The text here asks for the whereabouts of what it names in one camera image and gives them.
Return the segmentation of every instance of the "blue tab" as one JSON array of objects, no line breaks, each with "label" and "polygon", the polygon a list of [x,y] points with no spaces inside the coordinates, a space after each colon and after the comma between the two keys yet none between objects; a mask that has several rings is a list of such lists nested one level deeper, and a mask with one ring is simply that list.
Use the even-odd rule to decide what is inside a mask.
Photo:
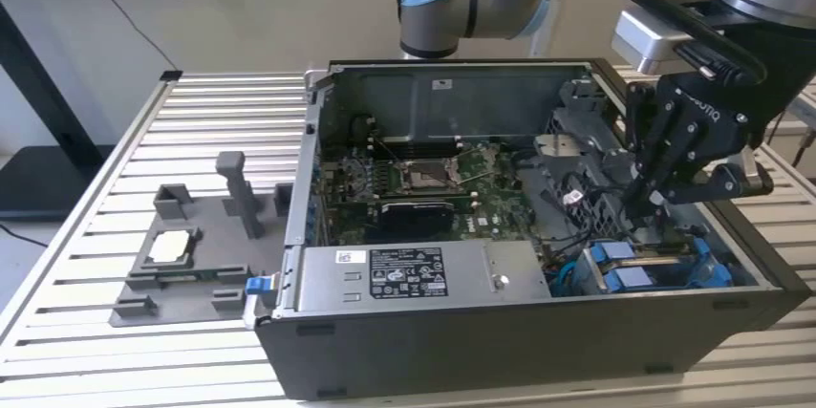
[{"label": "blue tab", "polygon": [[693,247],[700,255],[708,256],[712,254],[712,249],[703,238],[693,238]]},{"label": "blue tab", "polygon": [[611,260],[635,258],[635,250],[629,243],[600,243],[600,246]]},{"label": "blue tab", "polygon": [[249,277],[245,287],[247,295],[260,295],[272,291],[272,279],[269,277]]},{"label": "blue tab", "polygon": [[607,259],[607,254],[603,251],[603,247],[600,244],[595,244],[589,249],[589,254],[592,255],[592,259],[596,263],[603,262]]}]

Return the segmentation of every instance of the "aluminum table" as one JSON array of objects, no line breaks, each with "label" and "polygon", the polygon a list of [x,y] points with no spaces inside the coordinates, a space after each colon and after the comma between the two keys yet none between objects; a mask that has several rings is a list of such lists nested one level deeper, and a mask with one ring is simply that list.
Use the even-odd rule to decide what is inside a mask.
[{"label": "aluminum table", "polygon": [[[272,192],[293,180],[304,113],[299,74],[185,74],[160,84],[0,315],[0,407],[816,406],[816,299],[767,332],[728,339],[681,376],[340,402],[285,399],[239,320],[112,328],[111,304],[153,219],[159,185],[224,195],[215,158],[237,149],[253,189]],[[776,190],[739,200],[739,208],[816,289],[816,189],[771,148],[757,158]]]}]

